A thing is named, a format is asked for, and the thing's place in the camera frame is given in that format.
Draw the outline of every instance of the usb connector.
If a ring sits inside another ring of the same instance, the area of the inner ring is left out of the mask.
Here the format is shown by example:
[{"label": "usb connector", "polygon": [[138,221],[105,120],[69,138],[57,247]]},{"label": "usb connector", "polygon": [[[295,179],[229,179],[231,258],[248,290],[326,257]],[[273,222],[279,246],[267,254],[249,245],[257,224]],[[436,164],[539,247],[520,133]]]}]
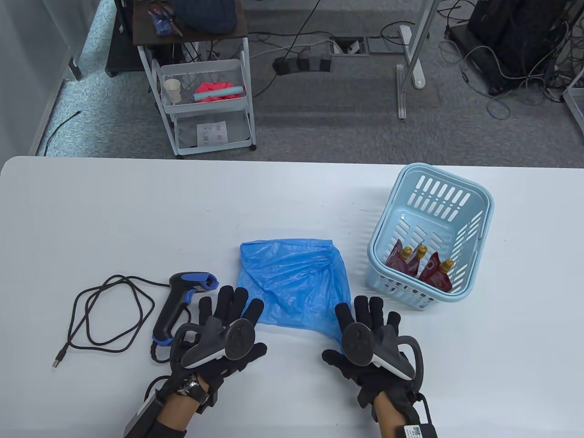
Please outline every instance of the usb connector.
[{"label": "usb connector", "polygon": [[57,368],[59,366],[59,364],[61,363],[61,361],[63,360],[63,357],[65,357],[65,354],[67,353],[67,347],[69,345],[65,345],[56,355],[55,357],[55,362],[53,362],[53,368]]}]

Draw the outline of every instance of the light blue plastic basket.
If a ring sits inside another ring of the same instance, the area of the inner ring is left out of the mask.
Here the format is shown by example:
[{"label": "light blue plastic basket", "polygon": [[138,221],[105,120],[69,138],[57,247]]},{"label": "light blue plastic basket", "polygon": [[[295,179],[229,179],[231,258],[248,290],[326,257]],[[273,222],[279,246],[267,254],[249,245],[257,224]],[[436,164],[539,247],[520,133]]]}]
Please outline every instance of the light blue plastic basket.
[{"label": "light blue plastic basket", "polygon": [[[419,310],[462,300],[472,290],[493,208],[493,198],[479,184],[424,163],[404,167],[367,248],[367,285]],[[428,247],[419,272],[435,251],[441,261],[454,260],[452,291],[386,267],[397,239],[404,247],[421,242]]]}]

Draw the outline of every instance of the white wall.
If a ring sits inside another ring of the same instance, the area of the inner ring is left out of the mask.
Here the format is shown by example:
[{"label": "white wall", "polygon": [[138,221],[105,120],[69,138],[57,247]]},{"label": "white wall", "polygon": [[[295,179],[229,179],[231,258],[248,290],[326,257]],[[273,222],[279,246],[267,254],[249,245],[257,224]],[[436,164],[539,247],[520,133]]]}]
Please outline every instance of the white wall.
[{"label": "white wall", "polygon": [[0,0],[0,168],[36,151],[68,61],[81,53],[98,5]]}]

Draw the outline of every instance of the paper cup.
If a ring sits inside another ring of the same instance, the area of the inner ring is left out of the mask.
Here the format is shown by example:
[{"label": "paper cup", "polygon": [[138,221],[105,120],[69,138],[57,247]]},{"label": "paper cup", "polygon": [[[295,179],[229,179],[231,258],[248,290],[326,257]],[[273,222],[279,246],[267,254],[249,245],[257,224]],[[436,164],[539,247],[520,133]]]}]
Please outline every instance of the paper cup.
[{"label": "paper cup", "polygon": [[164,89],[172,103],[180,102],[180,81],[178,79],[167,79],[164,81]]}]

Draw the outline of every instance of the black sleeve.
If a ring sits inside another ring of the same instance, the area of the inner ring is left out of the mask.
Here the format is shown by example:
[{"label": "black sleeve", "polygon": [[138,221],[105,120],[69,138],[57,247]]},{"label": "black sleeve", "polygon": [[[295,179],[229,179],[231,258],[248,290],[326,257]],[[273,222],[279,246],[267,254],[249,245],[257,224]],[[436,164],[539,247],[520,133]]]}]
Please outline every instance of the black sleeve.
[{"label": "black sleeve", "polygon": [[186,430],[184,432],[174,430],[168,426],[160,424],[158,420],[156,420],[144,438],[184,438],[185,435]]}]

